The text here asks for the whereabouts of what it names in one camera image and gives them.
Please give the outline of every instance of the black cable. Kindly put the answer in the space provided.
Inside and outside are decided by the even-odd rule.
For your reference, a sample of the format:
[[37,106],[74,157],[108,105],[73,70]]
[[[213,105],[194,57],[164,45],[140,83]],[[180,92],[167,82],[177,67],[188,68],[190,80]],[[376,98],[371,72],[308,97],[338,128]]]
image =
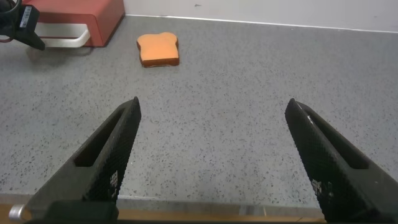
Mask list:
[[10,10],[6,12],[0,12],[0,24],[5,24],[4,26],[11,25],[11,30],[12,33],[9,36],[8,39],[5,40],[0,40],[0,43],[8,43],[12,40],[14,40],[15,33],[16,33],[16,23],[19,18],[19,9],[21,8],[22,5],[22,0],[17,0],[17,2],[14,2],[13,0],[5,0],[8,2],[10,6]]

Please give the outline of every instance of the speckled countertop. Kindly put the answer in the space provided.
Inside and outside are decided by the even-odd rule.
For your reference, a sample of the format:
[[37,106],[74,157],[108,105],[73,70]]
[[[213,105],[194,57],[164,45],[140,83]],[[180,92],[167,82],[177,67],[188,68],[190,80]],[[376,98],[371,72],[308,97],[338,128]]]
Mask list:
[[[178,35],[142,68],[136,39]],[[0,45],[0,194],[34,194],[121,103],[142,121],[121,197],[318,208],[284,118],[311,106],[398,179],[398,35],[126,17],[106,48]]]

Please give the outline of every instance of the orange bread slice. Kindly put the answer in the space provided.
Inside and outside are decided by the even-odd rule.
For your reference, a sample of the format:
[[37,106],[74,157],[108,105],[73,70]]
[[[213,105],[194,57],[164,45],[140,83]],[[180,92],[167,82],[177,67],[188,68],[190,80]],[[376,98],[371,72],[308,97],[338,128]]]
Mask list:
[[142,35],[137,39],[137,46],[140,51],[139,60],[144,67],[175,66],[180,63],[178,39],[172,33]]

